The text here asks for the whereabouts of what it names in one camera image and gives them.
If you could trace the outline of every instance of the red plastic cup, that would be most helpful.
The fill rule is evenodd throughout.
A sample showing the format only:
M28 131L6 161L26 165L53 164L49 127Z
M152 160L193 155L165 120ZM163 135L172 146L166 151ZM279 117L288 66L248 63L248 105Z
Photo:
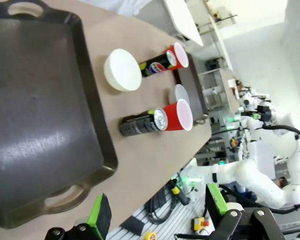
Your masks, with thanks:
M186 100L179 99L174 104L170 104L163 109L168 118L168 126L165 131L190 131L192 129L194 118Z
M186 50L180 43L175 42L172 46L170 46L168 49L164 50L163 52L166 52L168 50L173 52L176 59L176 66L169 68L169 70L187 68L189 66L189 59Z

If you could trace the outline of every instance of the dark baking pan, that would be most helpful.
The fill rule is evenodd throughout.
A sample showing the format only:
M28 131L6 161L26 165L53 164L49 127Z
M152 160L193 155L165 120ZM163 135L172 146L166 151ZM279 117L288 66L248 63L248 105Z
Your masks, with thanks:
M19 2L42 15L10 15ZM1 2L0 226L75 207L117 166L80 18ZM47 204L71 186L74 198Z
M202 87L198 77L198 72L191 54L187 53L189 66L179 68L173 71L174 78L178 84L181 84L187 91L190 100L190 108L193 114L193 120L205 119L208 116L208 108L205 102Z

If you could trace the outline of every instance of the bowl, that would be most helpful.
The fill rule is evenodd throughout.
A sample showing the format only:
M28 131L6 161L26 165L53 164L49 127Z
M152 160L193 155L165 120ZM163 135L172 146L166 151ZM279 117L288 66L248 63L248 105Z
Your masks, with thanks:
M137 90L142 81L139 64L128 51L118 48L107 57L104 76L114 89L122 92Z
M169 92L169 104L174 104L180 99L184 99L190 106L190 100L187 93L187 90L181 84L177 84Z

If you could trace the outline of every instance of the large dark baking tray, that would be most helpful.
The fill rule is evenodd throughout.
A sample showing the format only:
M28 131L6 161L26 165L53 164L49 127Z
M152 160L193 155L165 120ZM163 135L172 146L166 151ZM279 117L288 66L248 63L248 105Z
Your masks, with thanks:
M189 66L174 70L173 74L176 82L183 85L189 95L193 120L196 121L202 119L203 116L207 116L209 113L193 57L189 53L187 53L187 56Z
M9 15L18 2L43 14ZM0 226L75 207L117 166L80 18L0 3ZM45 204L72 185L78 197Z

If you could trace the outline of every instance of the black can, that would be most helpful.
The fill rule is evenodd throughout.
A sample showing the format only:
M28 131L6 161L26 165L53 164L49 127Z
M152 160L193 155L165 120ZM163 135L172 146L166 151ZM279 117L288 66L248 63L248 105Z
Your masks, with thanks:
M162 108L158 107L142 113L125 116L119 123L123 136L133 136L157 131L164 131L168 126L168 117Z
M143 77L166 71L177 65L177 59L170 50L139 64Z

